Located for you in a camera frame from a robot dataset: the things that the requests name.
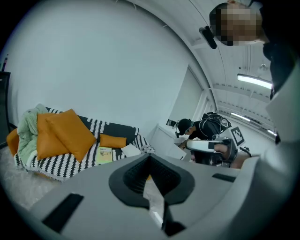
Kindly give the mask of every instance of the black slot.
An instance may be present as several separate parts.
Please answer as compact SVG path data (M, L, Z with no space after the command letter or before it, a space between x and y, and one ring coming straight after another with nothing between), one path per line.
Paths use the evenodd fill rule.
M236 179L236 177L228 176L228 175L224 175L224 174L220 174L220 173L216 173L216 174L212 175L212 177L223 180L223 181L227 181L227 182L234 182L234 180Z
M83 196L69 194L44 220L43 223L56 232L60 232L72 216Z
M215 143L214 142L208 142L208 149L215 149Z

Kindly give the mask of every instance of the black cap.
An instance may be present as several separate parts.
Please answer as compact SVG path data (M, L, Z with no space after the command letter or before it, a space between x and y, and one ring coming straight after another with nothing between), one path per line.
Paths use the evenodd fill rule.
M191 126L192 121L189 119L181 119L178 123L178 130L179 130L179 135L184 135L185 132L189 129Z

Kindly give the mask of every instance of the ceiling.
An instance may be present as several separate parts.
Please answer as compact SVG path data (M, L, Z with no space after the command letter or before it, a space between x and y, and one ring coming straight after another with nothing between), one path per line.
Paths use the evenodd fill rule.
M270 61L263 55L263 45L225 46L217 42L217 49L211 49L199 32L199 28L209 25L210 11L225 0L129 1L160 18L185 42L206 75L219 113L234 112L250 118L250 124L264 133L273 130L273 122L265 110L270 90L237 80L237 74L241 73L271 81ZM259 70L262 64L267 70Z

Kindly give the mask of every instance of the white cabinet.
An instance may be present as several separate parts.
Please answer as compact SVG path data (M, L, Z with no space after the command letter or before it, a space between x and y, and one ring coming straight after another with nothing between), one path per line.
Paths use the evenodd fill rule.
M175 144L182 143L187 138L187 136L177 138L175 130L172 129L172 127L167 125L161 126L158 124L150 144L158 154L182 160L185 157L186 152Z

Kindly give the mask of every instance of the couch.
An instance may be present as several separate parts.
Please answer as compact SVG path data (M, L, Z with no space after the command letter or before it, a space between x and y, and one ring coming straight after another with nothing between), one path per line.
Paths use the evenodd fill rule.
M61 113L61 111L52 108L47 108L47 110L50 113ZM15 165L20 169L42 173L47 177L64 181L80 171L96 165L96 152L100 145L100 134L106 134L115 137L126 137L126 145L134 145L141 151L141 153L154 152L154 149L150 146L146 139L139 134L139 128L82 116L78 117L97 139L80 163L75 159L73 154L67 153L53 157L47 157L39 161L37 160L37 156L34 156L30 164L25 166L17 154L19 136L16 132L17 129L15 129L7 136L7 143L12 155L14 156ZM121 149L112 149L113 161L118 161L123 158L126 158L126 156Z

